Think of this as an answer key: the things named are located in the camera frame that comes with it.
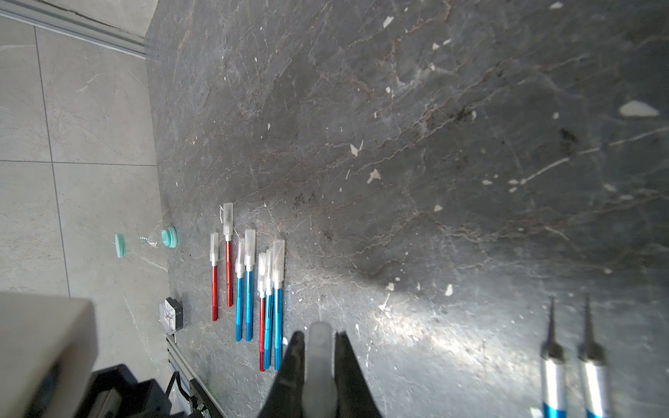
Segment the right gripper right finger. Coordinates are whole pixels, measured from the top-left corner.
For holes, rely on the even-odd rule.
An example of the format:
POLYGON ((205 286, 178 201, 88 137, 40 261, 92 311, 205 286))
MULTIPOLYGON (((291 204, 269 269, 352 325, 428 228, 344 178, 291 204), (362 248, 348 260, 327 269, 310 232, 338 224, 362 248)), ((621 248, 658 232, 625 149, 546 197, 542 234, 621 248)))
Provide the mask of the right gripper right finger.
POLYGON ((345 332, 336 333, 334 343, 337 416, 341 418, 382 417, 347 334, 345 332))

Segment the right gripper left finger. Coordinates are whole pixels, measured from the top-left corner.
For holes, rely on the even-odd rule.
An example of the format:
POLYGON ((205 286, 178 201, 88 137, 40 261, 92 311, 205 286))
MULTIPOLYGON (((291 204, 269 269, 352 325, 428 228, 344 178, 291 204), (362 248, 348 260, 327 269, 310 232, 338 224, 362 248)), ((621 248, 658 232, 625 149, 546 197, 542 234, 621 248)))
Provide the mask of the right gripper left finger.
POLYGON ((305 335, 292 335, 282 365, 259 412, 259 418, 302 417, 302 392, 305 383, 305 335))

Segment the blue carving knife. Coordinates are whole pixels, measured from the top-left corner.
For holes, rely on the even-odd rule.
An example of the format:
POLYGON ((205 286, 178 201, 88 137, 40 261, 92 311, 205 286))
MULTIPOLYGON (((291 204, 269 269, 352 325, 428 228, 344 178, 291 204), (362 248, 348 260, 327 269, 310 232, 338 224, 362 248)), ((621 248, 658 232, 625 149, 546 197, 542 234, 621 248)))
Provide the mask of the blue carving knife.
POLYGON ((235 277, 236 277, 236 317, 235 317, 235 340, 242 340, 242 321, 243 321, 243 280, 245 275, 245 244, 240 240, 235 259, 235 277))
POLYGON ((245 314, 246 314, 246 341, 253 339, 253 313, 254 313, 254 266, 255 266, 255 243, 256 231, 247 229, 245 231, 245 270, 246 270, 246 289, 245 289, 245 314))
POLYGON ((587 417, 612 417, 606 350, 595 341, 590 297, 585 296, 583 340, 578 346, 579 374, 587 417))
POLYGON ((548 330, 540 349, 540 374, 544 417, 567 416, 566 359, 556 339, 554 299, 549 308, 548 330))

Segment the clear knife cap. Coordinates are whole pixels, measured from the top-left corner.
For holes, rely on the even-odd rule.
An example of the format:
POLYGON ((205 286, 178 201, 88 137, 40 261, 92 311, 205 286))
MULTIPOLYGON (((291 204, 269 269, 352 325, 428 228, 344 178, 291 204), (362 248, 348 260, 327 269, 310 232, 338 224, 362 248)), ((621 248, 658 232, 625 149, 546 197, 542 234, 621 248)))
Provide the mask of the clear knife cap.
POLYGON ((337 389, 334 378, 334 332, 327 322, 315 322, 308 331, 302 392, 304 417, 336 417, 337 389))

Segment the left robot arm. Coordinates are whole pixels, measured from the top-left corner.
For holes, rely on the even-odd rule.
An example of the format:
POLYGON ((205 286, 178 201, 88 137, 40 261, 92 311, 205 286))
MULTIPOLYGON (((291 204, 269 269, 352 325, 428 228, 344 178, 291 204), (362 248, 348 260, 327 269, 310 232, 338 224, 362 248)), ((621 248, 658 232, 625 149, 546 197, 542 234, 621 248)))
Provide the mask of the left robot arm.
POLYGON ((2 292, 1 416, 75 416, 98 351, 91 301, 2 292))

